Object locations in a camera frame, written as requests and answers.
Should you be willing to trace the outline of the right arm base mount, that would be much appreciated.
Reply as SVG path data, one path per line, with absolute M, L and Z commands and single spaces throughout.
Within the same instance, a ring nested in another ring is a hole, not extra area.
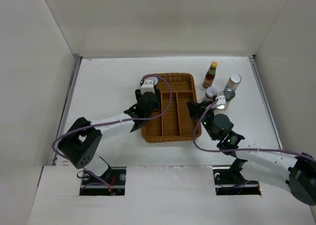
M 261 195 L 259 183 L 241 175 L 244 163 L 244 160 L 235 159 L 230 166 L 213 167 L 216 195 Z

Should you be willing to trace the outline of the white jar silver lid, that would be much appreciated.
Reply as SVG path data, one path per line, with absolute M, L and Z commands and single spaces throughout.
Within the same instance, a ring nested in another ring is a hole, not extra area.
M 223 111 L 223 110 L 226 110 L 226 108 L 227 108 L 226 105 L 220 105 L 220 106 L 217 107 L 217 110 Z

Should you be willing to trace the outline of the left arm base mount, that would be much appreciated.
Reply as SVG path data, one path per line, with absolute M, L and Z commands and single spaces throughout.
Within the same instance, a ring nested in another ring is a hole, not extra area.
M 77 173 L 80 196 L 124 196 L 126 167 L 112 167 L 103 158 Z

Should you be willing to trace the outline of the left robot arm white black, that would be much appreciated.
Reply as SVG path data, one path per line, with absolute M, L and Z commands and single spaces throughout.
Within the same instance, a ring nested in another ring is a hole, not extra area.
M 69 131 L 77 131 L 62 138 L 57 148 L 72 163 L 76 169 L 85 169 L 94 174 L 94 179 L 101 185 L 107 184 L 111 179 L 110 166 L 95 153 L 101 139 L 115 135 L 134 132 L 142 128 L 152 113 L 160 110 L 160 90 L 141 94 L 135 91 L 137 103 L 123 113 L 100 121 L 88 121 L 78 118 Z

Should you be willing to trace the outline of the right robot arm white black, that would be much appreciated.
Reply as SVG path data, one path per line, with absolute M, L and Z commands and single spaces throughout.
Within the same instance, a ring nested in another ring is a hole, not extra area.
M 235 158 L 229 170 L 230 180 L 241 183 L 254 180 L 288 191 L 300 202 L 316 204 L 316 160 L 307 153 L 285 149 L 260 148 L 233 131 L 233 123 L 225 114 L 214 114 L 215 102 L 189 101 L 190 118 L 203 125 L 216 153 Z

